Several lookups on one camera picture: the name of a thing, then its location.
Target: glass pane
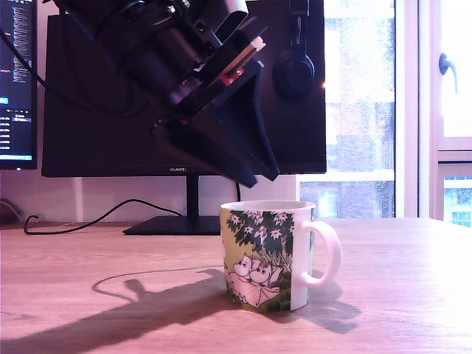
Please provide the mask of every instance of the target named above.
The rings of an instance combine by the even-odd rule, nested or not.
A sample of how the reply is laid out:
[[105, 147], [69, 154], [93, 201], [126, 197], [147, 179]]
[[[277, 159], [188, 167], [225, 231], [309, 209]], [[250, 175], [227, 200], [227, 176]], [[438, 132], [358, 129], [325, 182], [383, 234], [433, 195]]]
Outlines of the glass pane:
[[472, 177], [444, 178], [444, 221], [471, 227]]
[[324, 15], [327, 176], [336, 181], [303, 176], [300, 198], [320, 218], [392, 217], [394, 1], [324, 0]]
[[300, 200], [316, 204], [317, 218], [391, 218], [394, 181], [303, 182]]
[[472, 1], [440, 2], [441, 52], [457, 68], [457, 94], [452, 71], [448, 69], [441, 78], [440, 104], [445, 137], [472, 136], [472, 47], [464, 42], [464, 35], [470, 32], [471, 13]]

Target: mug handle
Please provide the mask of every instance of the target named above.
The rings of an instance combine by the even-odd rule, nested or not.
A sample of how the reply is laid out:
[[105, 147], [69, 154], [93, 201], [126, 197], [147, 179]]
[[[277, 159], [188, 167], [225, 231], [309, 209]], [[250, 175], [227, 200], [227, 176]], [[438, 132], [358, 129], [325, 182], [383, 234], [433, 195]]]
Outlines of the mug handle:
[[308, 288], [318, 288], [332, 282], [341, 268], [341, 244], [336, 231], [327, 223], [321, 221], [305, 221], [303, 223], [303, 229], [317, 231], [322, 236], [327, 249], [328, 266], [326, 273], [319, 279], [308, 275], [308, 272], [303, 272], [296, 280], [300, 285]]

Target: headphones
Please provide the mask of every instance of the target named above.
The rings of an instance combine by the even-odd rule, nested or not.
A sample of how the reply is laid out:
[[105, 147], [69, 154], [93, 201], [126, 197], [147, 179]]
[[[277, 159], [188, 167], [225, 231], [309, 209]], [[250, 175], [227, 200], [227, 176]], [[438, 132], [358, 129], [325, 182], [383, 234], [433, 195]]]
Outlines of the headphones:
[[291, 30], [294, 29], [291, 50], [276, 59], [272, 80], [281, 98], [296, 100], [310, 91], [315, 78], [315, 67], [306, 50], [309, 0], [289, 0], [289, 8]]

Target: mug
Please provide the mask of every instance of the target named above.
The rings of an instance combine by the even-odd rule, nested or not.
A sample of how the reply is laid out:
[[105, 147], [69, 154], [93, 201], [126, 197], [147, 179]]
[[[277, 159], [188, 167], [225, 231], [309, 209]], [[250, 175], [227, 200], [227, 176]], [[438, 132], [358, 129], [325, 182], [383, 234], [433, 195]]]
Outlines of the mug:
[[[315, 204], [303, 201], [242, 201], [220, 206], [226, 289], [245, 310], [296, 310], [310, 289], [331, 282], [341, 266], [334, 229], [314, 220]], [[327, 248], [328, 267], [311, 276], [314, 232]]]

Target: black screen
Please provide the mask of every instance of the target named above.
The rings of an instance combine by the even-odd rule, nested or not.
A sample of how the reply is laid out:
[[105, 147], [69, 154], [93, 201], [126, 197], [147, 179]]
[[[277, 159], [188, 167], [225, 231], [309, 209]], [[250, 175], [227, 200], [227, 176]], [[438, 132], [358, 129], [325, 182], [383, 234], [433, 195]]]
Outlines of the black screen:
[[[1, 0], [0, 26], [35, 68], [36, 1]], [[0, 168], [35, 169], [36, 150], [36, 84], [0, 41]]]
[[[277, 54], [290, 49], [288, 0], [248, 1], [250, 16], [269, 28], [266, 47], [256, 59], [264, 64], [260, 109], [274, 155], [283, 174], [324, 173], [325, 138], [325, 33], [323, 1], [312, 1], [308, 20], [307, 52], [315, 66], [313, 88], [296, 102], [280, 99], [274, 91], [272, 66]], [[61, 18], [48, 20], [46, 79], [71, 99], [87, 103], [80, 85], [94, 102], [108, 108], [126, 105], [128, 86], [100, 55], [97, 46], [70, 19], [63, 37]], [[64, 41], [70, 43], [70, 52]], [[132, 109], [144, 100], [136, 93]], [[46, 177], [72, 176], [177, 176], [211, 174], [159, 152], [148, 134], [156, 122], [151, 106], [135, 117], [111, 117], [76, 109], [46, 92], [42, 173]]]

